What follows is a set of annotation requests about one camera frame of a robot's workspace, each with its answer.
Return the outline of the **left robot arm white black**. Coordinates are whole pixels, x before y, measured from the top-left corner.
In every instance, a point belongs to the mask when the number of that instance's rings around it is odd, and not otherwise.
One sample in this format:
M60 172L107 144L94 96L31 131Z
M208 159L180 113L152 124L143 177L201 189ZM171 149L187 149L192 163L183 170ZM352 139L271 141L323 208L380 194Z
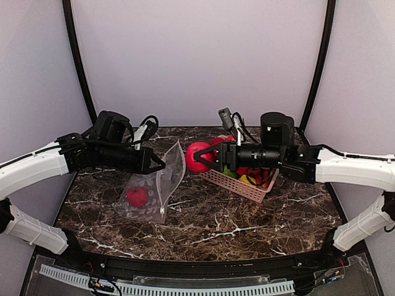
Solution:
M85 168L106 168L149 175L165 168L150 147L142 144L156 134L157 117L146 117L137 129L116 112L102 111L84 133L70 133L48 145L1 164L1 234L17 237L61 255L76 250L72 232L52 227L27 215L9 196L46 179Z

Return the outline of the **clear zip top bag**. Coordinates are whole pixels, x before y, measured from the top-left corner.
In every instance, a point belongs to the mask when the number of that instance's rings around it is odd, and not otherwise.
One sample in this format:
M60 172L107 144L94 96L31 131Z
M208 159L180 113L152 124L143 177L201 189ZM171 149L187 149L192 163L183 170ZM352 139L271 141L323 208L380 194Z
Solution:
M163 224L167 216L168 201L181 184L186 161L181 144L176 142L164 154L162 160L166 166L149 175L132 175L127 182L119 200L114 203L114 210L122 218ZM140 208L132 207L127 201L127 190L131 187L143 187L148 194L147 203Z

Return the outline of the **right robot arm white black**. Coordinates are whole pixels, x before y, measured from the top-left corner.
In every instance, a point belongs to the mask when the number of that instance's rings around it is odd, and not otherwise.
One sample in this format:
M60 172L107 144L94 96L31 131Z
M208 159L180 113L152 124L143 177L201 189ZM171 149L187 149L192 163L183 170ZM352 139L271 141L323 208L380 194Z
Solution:
M324 252L345 253L378 230L394 224L394 156L339 152L327 145L294 143L294 120L280 112L260 117L260 142L243 143L241 121L235 121L229 109L218 113L223 127L236 141L211 146L195 142L186 153L191 171L222 172L224 168L270 168L301 183L344 183L381 189L377 200L349 222L328 232Z

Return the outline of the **red tomato with stem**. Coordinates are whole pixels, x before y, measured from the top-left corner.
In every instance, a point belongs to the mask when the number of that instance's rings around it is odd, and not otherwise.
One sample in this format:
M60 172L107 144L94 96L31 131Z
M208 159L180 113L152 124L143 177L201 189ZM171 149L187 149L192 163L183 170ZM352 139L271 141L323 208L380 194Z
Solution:
M127 201L135 208L143 207L148 201L148 194L143 187L131 187L127 190Z

